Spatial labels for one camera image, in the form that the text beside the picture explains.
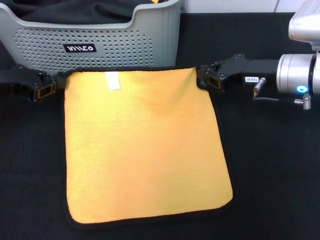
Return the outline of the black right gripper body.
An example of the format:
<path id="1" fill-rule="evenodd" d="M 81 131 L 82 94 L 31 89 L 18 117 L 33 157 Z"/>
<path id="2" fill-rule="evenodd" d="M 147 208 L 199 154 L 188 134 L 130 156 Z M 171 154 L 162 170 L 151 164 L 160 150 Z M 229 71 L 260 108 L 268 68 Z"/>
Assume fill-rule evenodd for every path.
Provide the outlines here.
<path id="1" fill-rule="evenodd" d="M 228 90 L 237 85 L 252 88 L 261 78 L 266 79 L 267 89 L 276 87 L 278 59 L 248 59 L 243 53 L 217 63 L 217 79 L 223 81 Z"/>

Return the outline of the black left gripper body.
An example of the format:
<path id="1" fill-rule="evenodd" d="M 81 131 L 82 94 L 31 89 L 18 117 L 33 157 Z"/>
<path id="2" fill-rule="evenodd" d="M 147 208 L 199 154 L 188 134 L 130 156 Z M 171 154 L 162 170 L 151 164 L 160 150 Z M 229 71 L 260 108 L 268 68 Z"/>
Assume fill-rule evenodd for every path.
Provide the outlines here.
<path id="1" fill-rule="evenodd" d="M 40 71 L 15 65 L 0 71 L 0 96 L 22 97 L 37 102 L 40 87 Z"/>

